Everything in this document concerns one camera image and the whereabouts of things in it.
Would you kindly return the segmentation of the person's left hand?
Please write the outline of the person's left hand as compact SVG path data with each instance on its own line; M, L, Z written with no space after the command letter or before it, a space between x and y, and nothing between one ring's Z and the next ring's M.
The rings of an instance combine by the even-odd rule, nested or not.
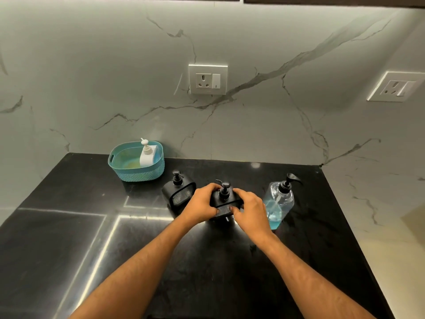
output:
M191 227L209 220L211 194L220 188L219 184L210 183L195 190L193 197L180 214Z

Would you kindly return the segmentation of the person's right hand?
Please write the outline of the person's right hand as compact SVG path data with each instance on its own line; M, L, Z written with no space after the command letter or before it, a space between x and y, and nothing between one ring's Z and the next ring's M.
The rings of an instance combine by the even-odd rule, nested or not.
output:
M243 220L236 221L240 228L258 247L262 248L268 243L273 233L270 229L266 208L261 198L252 192L246 192L239 188L234 188L243 200Z

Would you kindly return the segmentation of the black soap dispenser with sponge holder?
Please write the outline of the black soap dispenser with sponge holder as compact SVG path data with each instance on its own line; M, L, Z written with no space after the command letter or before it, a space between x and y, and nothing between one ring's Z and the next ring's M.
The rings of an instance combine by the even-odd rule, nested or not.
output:
M220 190L214 191L210 197L210 206L217 210L215 216L210 220L215 221L220 218L226 218L232 215L230 207L242 208L242 198L234 192L234 187L230 182L223 182L219 179L215 180L221 185Z
M193 197L196 188L196 183L190 177L174 170L172 180L162 187L168 209L174 215L179 215Z

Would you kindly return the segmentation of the person's right forearm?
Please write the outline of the person's right forearm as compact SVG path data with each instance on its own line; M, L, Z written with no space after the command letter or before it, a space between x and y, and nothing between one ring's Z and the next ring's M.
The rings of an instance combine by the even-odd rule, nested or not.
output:
M277 268L305 319L376 319L306 264L272 232L249 237Z

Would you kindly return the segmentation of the person's left forearm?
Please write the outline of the person's left forearm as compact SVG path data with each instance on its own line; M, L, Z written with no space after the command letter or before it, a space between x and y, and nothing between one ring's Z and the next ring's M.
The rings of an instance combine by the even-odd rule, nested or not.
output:
M141 319L175 247L200 222L203 220L182 213L110 274L69 319Z

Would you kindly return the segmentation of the clear pump bottle blue liquid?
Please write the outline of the clear pump bottle blue liquid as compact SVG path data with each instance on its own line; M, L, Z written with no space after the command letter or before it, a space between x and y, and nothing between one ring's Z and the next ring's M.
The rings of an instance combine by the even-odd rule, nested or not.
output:
M285 216L293 208L295 198L292 191L292 182L301 180L292 173L281 182L271 182L263 198L267 211L267 218L271 230L276 230Z

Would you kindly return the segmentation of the white pump soap dispenser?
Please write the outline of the white pump soap dispenser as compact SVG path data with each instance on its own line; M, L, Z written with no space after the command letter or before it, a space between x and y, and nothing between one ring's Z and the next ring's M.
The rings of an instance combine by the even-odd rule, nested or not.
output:
M149 144L147 139L141 138L142 152L139 159L140 167L149 167L155 163L157 145Z

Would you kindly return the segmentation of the teal plastic basket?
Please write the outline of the teal plastic basket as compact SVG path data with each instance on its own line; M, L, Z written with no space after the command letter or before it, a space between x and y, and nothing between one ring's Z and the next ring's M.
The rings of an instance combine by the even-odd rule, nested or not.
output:
M149 140L149 144L157 145L155 163L149 167L140 167L142 152L141 140L117 145L109 154L108 165L121 181L145 182L159 178L164 172L165 160L163 146L157 141Z

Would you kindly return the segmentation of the white wall socket with switch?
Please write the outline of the white wall socket with switch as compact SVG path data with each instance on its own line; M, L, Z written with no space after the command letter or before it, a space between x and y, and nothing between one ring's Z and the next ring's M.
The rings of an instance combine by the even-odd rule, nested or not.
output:
M227 65L189 64L189 88L194 95L226 95Z
M386 71L367 101L404 102L425 82L425 73Z

